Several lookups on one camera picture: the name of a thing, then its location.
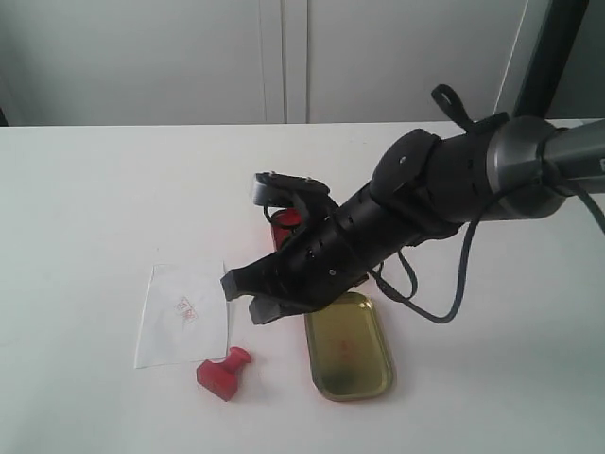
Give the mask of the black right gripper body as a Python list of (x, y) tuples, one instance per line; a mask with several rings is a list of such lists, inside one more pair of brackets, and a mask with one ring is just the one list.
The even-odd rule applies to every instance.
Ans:
[(419, 312), (411, 296), (383, 278), (384, 261), (404, 247), (449, 238), (466, 225), (451, 306), (458, 311), (472, 240), (493, 205), (485, 171), (490, 139), (471, 133), (440, 139), (424, 130), (398, 139), (370, 181), (345, 203), (302, 218), (273, 255), (272, 290), (290, 306), (313, 312), (369, 275), (385, 296)]

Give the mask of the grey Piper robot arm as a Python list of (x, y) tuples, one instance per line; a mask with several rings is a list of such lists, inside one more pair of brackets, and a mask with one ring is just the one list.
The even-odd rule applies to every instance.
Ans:
[(266, 324), (319, 311), (370, 277), (388, 298), (411, 306), (382, 277), (381, 264), (405, 247), (463, 234), (452, 306), (428, 315), (449, 323), (461, 305), (480, 222), (545, 218), (573, 196), (603, 221), (595, 202), (604, 189), (602, 122), (563, 129), (540, 118), (496, 115), (461, 127), (450, 138), (422, 129), (405, 134), (344, 203), (312, 179), (256, 174), (255, 203), (291, 208), (300, 219), (287, 226), (275, 252), (225, 273), (225, 298), (250, 297), (252, 321)]

